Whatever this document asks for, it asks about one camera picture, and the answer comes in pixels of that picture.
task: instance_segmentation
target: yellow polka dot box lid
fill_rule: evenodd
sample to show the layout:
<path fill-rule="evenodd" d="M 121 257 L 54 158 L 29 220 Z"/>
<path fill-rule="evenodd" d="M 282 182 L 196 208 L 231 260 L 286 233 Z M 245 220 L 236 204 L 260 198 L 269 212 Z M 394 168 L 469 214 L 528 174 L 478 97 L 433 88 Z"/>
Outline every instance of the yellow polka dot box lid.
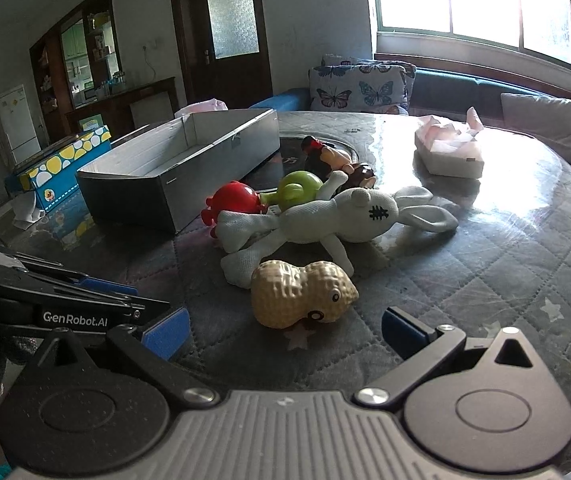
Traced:
<path fill-rule="evenodd" d="M 34 190 L 40 207 L 46 211 L 52 209 L 79 187 L 74 176 L 76 171 L 110 150 L 108 139 L 107 126 L 72 139 L 58 152 L 17 174 L 21 189 L 24 192 Z"/>

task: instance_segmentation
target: red toy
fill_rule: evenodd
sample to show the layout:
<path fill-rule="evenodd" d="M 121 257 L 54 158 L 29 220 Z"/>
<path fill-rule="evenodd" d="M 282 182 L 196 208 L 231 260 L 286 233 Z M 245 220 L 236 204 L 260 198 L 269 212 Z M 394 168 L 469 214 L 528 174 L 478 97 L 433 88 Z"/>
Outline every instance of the red toy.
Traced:
<path fill-rule="evenodd" d="M 201 220 L 206 225 L 216 224 L 221 211 L 234 211 L 236 213 L 259 214 L 265 213 L 268 206 L 261 203 L 259 194 L 250 186 L 236 180 L 221 186 L 214 195 L 206 199 L 208 209 L 201 211 Z M 216 238 L 214 227 L 210 235 Z"/>

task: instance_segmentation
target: frosted glass door panel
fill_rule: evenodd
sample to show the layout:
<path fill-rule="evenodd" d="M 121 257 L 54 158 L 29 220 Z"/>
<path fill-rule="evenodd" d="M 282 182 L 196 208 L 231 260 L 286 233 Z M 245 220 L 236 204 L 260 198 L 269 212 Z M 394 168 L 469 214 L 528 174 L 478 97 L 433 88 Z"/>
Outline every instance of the frosted glass door panel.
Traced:
<path fill-rule="evenodd" d="M 216 59 L 259 51 L 252 0 L 208 0 L 208 9 Z"/>

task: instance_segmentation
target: sofa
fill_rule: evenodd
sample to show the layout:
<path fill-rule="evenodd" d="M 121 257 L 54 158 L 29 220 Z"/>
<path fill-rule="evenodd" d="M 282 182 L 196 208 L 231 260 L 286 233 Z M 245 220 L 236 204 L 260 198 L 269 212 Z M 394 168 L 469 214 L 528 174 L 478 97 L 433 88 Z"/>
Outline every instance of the sofa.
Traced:
<path fill-rule="evenodd" d="M 409 114 L 434 114 L 461 121 L 465 120 L 467 109 L 474 106 L 483 124 L 502 128 L 502 93 L 544 95 L 491 79 L 419 68 L 409 102 Z M 310 102 L 309 88 L 293 88 L 256 103 L 252 108 L 274 108 L 277 111 L 309 110 Z"/>

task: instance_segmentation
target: green plastic toy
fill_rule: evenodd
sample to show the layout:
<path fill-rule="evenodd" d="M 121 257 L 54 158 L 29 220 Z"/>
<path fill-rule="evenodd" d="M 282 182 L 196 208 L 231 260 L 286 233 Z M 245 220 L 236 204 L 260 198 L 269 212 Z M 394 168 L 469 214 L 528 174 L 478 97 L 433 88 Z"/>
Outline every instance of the green plastic toy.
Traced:
<path fill-rule="evenodd" d="M 276 191 L 260 193 L 261 203 L 279 206 L 281 212 L 295 205 L 312 202 L 323 185 L 321 179 L 309 171 L 293 171 L 279 181 Z"/>

